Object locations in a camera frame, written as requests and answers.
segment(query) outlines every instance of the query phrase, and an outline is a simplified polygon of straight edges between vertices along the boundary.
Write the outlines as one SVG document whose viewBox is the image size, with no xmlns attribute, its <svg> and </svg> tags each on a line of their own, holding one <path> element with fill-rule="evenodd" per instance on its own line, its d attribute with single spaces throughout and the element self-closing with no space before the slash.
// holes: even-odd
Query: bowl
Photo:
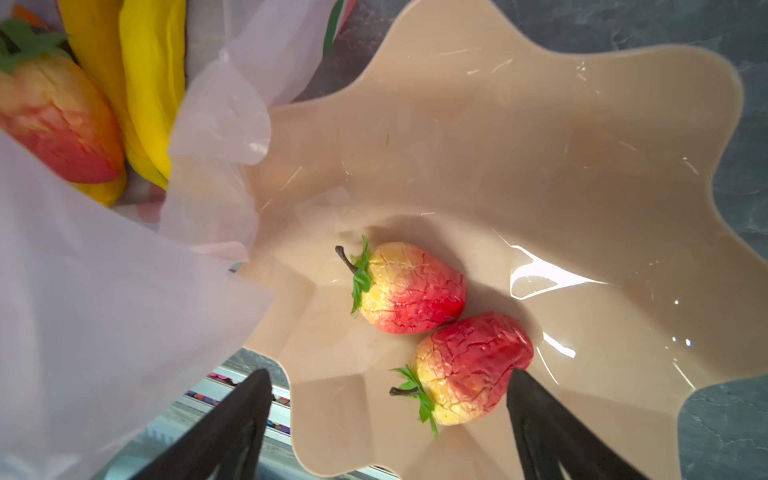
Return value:
<svg viewBox="0 0 768 480">
<path fill-rule="evenodd" d="M 286 370 L 302 465 L 522 478 L 504 400 L 433 438 L 388 395 L 425 334 L 349 314 L 333 248 L 365 234 L 462 271 L 466 316 L 519 319 L 547 390 L 649 478 L 679 478 L 683 401 L 768 370 L 768 266 L 711 194 L 742 103 L 699 48 L 562 55 L 488 0 L 417 0 L 353 84 L 272 111 L 240 272 L 275 301 L 245 347 Z"/>
</svg>

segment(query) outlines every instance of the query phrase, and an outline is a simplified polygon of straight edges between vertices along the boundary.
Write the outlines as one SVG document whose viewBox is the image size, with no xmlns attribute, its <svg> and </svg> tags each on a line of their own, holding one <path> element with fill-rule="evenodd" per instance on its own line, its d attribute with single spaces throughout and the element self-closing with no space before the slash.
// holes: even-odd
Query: plastic bag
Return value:
<svg viewBox="0 0 768 480">
<path fill-rule="evenodd" d="M 0 132 L 0 478 L 90 478 L 236 351 L 270 295 Z"/>
<path fill-rule="evenodd" d="M 210 29 L 190 32 L 190 53 L 213 50 L 199 39 L 215 42 L 217 31 L 226 44 L 189 85 L 177 114 L 162 235 L 197 251 L 247 259 L 258 217 L 240 166 L 257 163 L 269 148 L 267 108 L 293 100 L 317 69 L 335 3 L 229 0 L 222 11 L 219 2 L 190 4 L 190 22 L 200 18 Z"/>
</svg>

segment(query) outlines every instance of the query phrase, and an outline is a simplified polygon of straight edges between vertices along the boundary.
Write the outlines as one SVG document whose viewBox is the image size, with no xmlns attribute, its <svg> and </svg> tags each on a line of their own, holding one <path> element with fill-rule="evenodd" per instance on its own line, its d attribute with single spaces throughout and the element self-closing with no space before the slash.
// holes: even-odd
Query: artificial strawberry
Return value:
<svg viewBox="0 0 768 480">
<path fill-rule="evenodd" d="M 467 280 L 437 257 L 412 243 L 383 243 L 350 262 L 355 274 L 352 312 L 359 310 L 387 333 L 421 333 L 458 319 L 467 300 Z"/>
<path fill-rule="evenodd" d="M 517 320 L 483 313 L 450 323 L 416 347 L 413 368 L 395 369 L 406 378 L 392 396 L 415 396 L 419 417 L 437 426 L 478 419 L 507 392 L 514 369 L 527 369 L 533 346 Z"/>
<path fill-rule="evenodd" d="M 20 18 L 0 24 L 0 127 L 65 180 L 101 184 L 124 172 L 107 99 L 58 45 Z"/>
</svg>

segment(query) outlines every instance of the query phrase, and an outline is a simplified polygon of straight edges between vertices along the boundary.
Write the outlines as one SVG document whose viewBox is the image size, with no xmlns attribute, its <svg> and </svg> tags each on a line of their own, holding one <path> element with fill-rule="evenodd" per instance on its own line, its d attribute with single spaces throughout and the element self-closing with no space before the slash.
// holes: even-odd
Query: brown stem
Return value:
<svg viewBox="0 0 768 480">
<path fill-rule="evenodd" d="M 357 273 L 357 267 L 352 265 L 352 262 L 350 262 L 346 257 L 346 254 L 344 253 L 344 247 L 341 245 L 336 245 L 336 253 L 339 254 L 341 260 L 344 260 L 344 263 L 346 263 L 347 267 L 352 271 L 352 273 Z"/>
<path fill-rule="evenodd" d="M 389 389 L 389 394 L 391 396 L 402 396 L 402 395 L 418 395 L 419 394 L 419 387 L 414 387 L 410 390 L 401 390 L 397 388 L 396 386 L 393 386 L 391 389 Z"/>
</svg>

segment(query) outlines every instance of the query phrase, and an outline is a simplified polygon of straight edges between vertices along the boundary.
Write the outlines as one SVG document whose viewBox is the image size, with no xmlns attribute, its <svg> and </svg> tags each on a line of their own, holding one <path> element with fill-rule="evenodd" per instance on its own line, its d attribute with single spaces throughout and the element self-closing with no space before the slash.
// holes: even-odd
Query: table surface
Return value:
<svg viewBox="0 0 768 480">
<path fill-rule="evenodd" d="M 333 49 L 297 100 L 331 94 L 367 66 L 406 0 L 359 0 Z M 566 53 L 625 50 L 661 43 L 699 45 L 736 65 L 744 111 L 714 178 L 725 221 L 768 258 L 768 0 L 495 0 L 531 40 Z M 273 361 L 242 349 L 227 365 Z M 695 392 L 677 423 L 685 480 L 768 479 L 768 376 Z"/>
</svg>

